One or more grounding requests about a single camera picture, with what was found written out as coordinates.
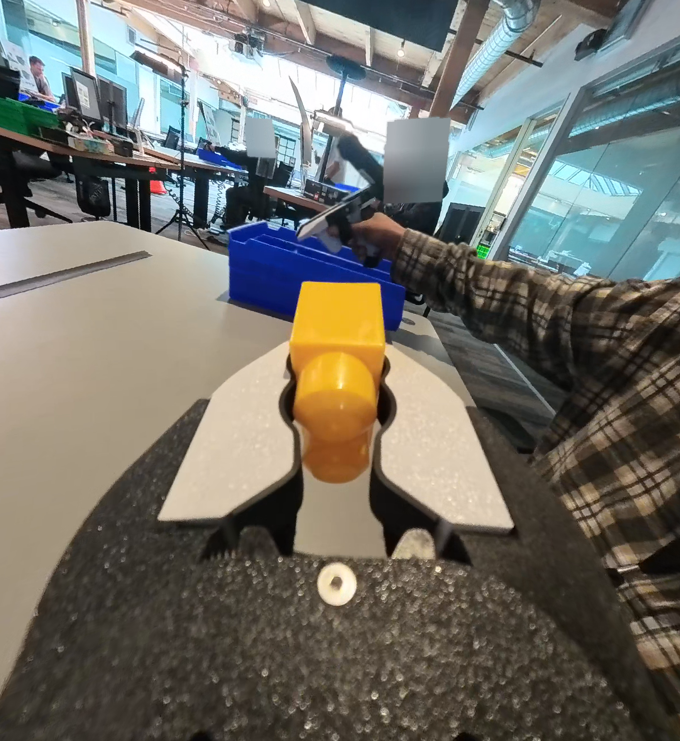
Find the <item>yellow two-stud mega block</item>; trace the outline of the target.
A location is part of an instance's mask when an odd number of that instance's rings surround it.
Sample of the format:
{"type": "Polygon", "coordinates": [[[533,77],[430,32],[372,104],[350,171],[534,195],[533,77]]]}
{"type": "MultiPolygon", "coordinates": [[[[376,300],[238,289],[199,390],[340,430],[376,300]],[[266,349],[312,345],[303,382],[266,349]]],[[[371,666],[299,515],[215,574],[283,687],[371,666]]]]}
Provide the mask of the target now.
{"type": "Polygon", "coordinates": [[[370,464],[386,338],[377,283],[303,283],[289,339],[302,461],[345,484],[370,464]]]}

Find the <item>person's right hand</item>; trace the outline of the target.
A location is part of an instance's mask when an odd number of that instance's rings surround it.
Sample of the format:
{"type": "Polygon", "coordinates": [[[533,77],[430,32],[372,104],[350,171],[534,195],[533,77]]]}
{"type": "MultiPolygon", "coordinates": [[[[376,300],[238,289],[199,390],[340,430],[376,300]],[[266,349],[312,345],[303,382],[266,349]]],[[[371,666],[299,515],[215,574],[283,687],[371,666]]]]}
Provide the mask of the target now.
{"type": "Polygon", "coordinates": [[[393,262],[399,252],[405,229],[383,213],[350,224],[350,231],[342,236],[362,263],[388,260],[393,262]]]}

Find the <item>black mesh chair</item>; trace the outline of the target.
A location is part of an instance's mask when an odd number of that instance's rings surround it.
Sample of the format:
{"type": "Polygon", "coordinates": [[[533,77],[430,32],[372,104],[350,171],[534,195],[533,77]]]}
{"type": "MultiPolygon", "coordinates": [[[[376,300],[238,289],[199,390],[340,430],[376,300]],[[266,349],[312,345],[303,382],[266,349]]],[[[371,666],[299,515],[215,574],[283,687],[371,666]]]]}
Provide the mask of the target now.
{"type": "Polygon", "coordinates": [[[110,218],[112,206],[107,180],[97,176],[76,174],[75,184],[77,204],[86,217],[94,221],[110,218]]]}

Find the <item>blue storage bin on desk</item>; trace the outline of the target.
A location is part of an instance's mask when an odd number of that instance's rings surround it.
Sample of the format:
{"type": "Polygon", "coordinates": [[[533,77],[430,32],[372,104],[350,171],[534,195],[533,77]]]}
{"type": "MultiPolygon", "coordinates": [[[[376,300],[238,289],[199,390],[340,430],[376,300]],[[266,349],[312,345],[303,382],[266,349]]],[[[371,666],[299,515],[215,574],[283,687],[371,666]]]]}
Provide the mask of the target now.
{"type": "Polygon", "coordinates": [[[235,159],[239,159],[243,154],[245,154],[243,151],[231,149],[229,147],[226,147],[224,151],[217,147],[212,149],[199,147],[196,150],[196,155],[200,160],[217,167],[229,168],[237,171],[245,171],[245,167],[235,159]]]}

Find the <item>blue plastic bin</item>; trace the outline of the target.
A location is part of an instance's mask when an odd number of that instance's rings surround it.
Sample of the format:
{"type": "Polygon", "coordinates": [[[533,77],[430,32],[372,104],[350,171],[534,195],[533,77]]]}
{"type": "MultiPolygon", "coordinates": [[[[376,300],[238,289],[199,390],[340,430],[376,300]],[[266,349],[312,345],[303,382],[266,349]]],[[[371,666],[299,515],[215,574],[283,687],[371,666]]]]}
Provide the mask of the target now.
{"type": "Polygon", "coordinates": [[[267,221],[234,227],[227,235],[231,300],[293,317],[305,282],[378,283],[384,327],[399,329],[406,291],[391,280],[389,261],[368,268],[347,246],[334,254],[317,237],[299,241],[295,230],[267,221]]]}

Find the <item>black tripod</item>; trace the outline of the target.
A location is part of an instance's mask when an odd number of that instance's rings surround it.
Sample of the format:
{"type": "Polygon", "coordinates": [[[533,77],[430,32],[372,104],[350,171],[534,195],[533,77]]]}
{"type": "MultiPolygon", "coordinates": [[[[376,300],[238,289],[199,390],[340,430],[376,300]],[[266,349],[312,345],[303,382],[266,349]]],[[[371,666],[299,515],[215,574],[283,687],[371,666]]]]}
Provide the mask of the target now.
{"type": "Polygon", "coordinates": [[[178,70],[180,74],[180,131],[179,131],[179,162],[178,162],[178,199],[177,199],[177,209],[176,212],[173,214],[173,217],[170,219],[170,221],[162,227],[159,231],[157,231],[157,234],[161,234],[163,230],[167,229],[172,224],[177,224],[178,226],[178,241],[180,242],[183,236],[184,227],[193,235],[196,237],[197,241],[200,243],[200,246],[206,250],[207,252],[210,252],[210,248],[205,242],[205,240],[200,236],[200,233],[195,226],[193,222],[193,217],[189,215],[189,211],[185,206],[184,203],[184,188],[185,188],[185,180],[186,180],[186,166],[185,166],[185,147],[186,147],[186,126],[185,126],[185,119],[186,119],[186,111],[188,107],[188,102],[186,99],[186,81],[187,81],[187,72],[186,68],[182,61],[178,60],[175,61],[173,59],[170,59],[169,57],[165,55],[159,55],[160,60],[165,63],[168,68],[172,70],[178,70]]]}

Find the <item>person's right forearm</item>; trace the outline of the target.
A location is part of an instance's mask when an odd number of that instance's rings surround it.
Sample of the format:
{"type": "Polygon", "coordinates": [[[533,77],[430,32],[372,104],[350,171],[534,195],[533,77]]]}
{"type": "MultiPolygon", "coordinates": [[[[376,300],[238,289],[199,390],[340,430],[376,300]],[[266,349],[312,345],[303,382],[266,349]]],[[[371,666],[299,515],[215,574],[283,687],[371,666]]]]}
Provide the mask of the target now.
{"type": "Polygon", "coordinates": [[[520,358],[567,395],[554,420],[572,433],[624,394],[680,417],[680,276],[569,277],[406,230],[393,276],[477,338],[520,358]]]}

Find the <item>black computer monitors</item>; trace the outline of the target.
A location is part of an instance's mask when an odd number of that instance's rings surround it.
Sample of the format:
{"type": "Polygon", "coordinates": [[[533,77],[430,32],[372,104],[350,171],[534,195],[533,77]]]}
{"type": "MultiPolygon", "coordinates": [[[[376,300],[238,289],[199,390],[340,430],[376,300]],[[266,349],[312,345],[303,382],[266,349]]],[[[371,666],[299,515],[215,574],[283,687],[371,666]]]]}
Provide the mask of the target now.
{"type": "Polygon", "coordinates": [[[101,130],[123,135],[127,132],[127,90],[118,83],[71,68],[62,76],[68,107],[101,130]]]}

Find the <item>stack of green bins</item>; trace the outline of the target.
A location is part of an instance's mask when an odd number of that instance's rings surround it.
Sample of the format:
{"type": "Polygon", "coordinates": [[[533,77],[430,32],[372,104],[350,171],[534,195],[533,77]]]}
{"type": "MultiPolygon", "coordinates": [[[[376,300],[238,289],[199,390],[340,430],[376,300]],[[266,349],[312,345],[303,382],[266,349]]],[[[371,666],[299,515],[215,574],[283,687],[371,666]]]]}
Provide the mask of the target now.
{"type": "Polygon", "coordinates": [[[0,98],[0,127],[17,134],[39,136],[42,128],[60,130],[59,118],[47,110],[0,98]]]}

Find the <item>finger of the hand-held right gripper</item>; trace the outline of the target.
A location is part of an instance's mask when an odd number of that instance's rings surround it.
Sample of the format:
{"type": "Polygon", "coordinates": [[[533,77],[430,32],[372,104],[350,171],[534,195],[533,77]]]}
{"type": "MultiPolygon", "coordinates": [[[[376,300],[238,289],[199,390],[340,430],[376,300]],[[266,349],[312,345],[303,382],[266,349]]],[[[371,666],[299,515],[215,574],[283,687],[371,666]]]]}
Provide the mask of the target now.
{"type": "Polygon", "coordinates": [[[358,190],[300,225],[297,240],[312,237],[324,240],[350,240],[352,225],[362,220],[362,212],[375,203],[375,190],[358,190]]]}

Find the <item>black round lamp on pole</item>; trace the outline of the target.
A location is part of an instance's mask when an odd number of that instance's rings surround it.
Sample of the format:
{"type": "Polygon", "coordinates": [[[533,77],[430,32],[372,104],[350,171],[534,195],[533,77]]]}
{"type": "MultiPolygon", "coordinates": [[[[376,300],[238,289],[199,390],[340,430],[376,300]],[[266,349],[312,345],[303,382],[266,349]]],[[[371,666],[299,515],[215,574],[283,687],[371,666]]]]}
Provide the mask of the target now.
{"type": "Polygon", "coordinates": [[[366,70],[354,60],[335,54],[326,58],[326,65],[330,71],[338,75],[341,79],[334,107],[334,115],[340,117],[342,115],[340,113],[342,98],[347,81],[363,81],[366,78],[366,70]]]}

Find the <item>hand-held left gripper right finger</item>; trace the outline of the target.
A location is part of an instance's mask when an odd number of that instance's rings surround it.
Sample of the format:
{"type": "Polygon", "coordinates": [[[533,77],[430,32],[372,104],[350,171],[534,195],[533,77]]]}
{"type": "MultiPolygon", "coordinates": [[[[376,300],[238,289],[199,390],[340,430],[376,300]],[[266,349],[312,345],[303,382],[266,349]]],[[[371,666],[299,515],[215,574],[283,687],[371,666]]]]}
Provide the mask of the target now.
{"type": "Polygon", "coordinates": [[[391,411],[374,451],[382,480],[459,533],[510,533],[513,519],[464,398],[417,357],[386,347],[391,411]]]}

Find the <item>person's plaid-shirted torso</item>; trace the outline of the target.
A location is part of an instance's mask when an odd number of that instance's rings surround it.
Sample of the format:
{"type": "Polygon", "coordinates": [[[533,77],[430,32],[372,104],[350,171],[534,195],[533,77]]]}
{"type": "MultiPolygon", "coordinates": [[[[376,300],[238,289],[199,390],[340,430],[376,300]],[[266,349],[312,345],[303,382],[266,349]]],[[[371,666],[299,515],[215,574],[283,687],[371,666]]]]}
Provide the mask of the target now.
{"type": "Polygon", "coordinates": [[[573,376],[536,469],[613,572],[639,657],[680,739],[680,559],[668,573],[646,561],[680,541],[680,342],[663,338],[629,363],[588,357],[573,376]]]}

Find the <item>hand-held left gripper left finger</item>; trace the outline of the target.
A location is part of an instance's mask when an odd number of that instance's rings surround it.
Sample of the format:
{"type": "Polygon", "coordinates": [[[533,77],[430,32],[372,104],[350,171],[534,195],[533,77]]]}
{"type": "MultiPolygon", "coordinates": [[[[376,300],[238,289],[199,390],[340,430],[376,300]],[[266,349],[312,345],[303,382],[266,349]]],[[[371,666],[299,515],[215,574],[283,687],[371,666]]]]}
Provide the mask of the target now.
{"type": "Polygon", "coordinates": [[[301,477],[300,437],[284,408],[283,342],[212,393],[158,514],[161,524],[219,523],[301,477]]]}

